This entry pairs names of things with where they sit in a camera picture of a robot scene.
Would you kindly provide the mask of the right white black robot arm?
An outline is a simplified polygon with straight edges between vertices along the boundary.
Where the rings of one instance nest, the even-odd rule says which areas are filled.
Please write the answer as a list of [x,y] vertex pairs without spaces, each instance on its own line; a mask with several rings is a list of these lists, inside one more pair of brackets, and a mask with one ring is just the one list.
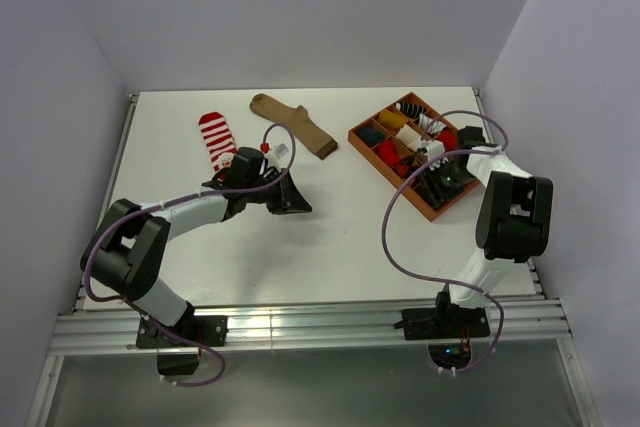
[[475,227],[476,248],[458,284],[438,294],[435,330],[452,337],[468,318],[486,307],[486,295],[516,266],[541,255],[550,232],[553,183],[519,168],[504,149],[485,140],[479,127],[457,131],[451,151],[423,141],[417,159],[426,168],[417,176],[419,195],[438,210],[477,181],[484,196]]

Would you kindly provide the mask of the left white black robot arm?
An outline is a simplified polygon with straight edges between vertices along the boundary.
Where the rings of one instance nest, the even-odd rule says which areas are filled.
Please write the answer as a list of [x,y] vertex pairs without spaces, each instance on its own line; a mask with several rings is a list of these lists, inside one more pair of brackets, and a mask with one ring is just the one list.
[[312,211],[275,154],[242,147],[195,194],[156,205],[114,202],[81,257],[83,279],[96,280],[158,322],[170,345],[197,341],[203,327],[193,305],[160,278],[166,246],[230,220],[249,204],[262,204],[273,215]]

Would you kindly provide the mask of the tan beige sock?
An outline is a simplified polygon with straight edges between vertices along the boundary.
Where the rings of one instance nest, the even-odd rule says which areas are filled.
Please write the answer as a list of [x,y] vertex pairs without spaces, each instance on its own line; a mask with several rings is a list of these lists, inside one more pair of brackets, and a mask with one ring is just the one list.
[[302,105],[290,107],[267,94],[259,93],[252,98],[249,108],[261,118],[288,127],[295,138],[320,160],[338,149],[337,141],[311,120]]

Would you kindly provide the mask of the argyle patterned sock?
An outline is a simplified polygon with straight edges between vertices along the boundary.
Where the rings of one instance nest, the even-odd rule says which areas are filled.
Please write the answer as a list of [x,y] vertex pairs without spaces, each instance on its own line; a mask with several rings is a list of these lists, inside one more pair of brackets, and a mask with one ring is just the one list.
[[400,177],[401,179],[406,179],[420,166],[421,163],[416,159],[416,156],[411,155],[400,159],[399,162],[393,167],[393,170],[398,177]]

